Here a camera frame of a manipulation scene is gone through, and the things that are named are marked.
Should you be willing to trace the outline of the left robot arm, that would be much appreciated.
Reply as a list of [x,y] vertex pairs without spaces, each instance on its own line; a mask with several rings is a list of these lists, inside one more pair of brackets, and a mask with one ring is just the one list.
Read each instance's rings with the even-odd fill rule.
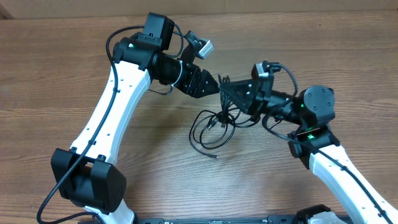
[[194,98],[219,91],[211,74],[193,62],[212,53],[210,40],[182,34],[173,20],[155,13],[133,30],[132,36],[106,44],[111,70],[104,92],[84,130],[69,149],[56,149],[50,162],[53,191],[96,223],[137,222],[124,201],[127,180],[116,163],[127,125],[150,84],[158,80]]

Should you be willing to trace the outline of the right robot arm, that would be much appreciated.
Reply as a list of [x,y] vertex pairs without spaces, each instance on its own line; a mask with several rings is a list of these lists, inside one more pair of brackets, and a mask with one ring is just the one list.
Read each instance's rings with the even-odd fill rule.
[[354,223],[397,223],[397,209],[363,177],[329,126],[335,118],[334,91],[314,85],[289,95],[272,87],[270,78],[257,78],[223,83],[220,92],[243,113],[261,114],[267,131],[270,117],[298,125],[278,138],[288,142],[291,154],[330,189]]

